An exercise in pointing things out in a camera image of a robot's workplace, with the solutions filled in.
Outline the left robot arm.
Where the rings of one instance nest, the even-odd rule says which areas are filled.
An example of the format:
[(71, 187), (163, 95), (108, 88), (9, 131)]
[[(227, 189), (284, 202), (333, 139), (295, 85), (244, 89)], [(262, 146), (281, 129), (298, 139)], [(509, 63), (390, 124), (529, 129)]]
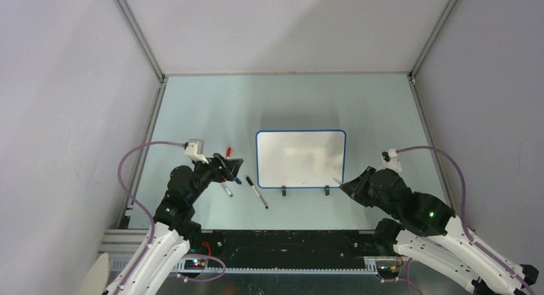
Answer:
[(175, 167), (155, 212), (130, 195), (151, 224), (135, 254), (104, 294), (155, 294), (182, 257), (202, 248), (201, 225), (192, 220), (195, 202), (212, 182), (234, 181), (243, 162), (242, 158), (227, 159), (215, 153), (207, 162)]

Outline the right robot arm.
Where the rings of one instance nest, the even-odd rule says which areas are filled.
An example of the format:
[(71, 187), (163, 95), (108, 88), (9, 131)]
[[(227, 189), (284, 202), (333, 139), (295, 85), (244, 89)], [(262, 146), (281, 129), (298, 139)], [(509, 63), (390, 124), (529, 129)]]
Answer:
[(373, 247), (381, 255), (411, 258), (472, 294), (525, 294), (538, 280), (536, 267), (504, 258), (465, 230), (446, 203), (412, 191), (394, 170), (368, 167), (339, 188), (356, 203), (388, 215), (373, 232)]

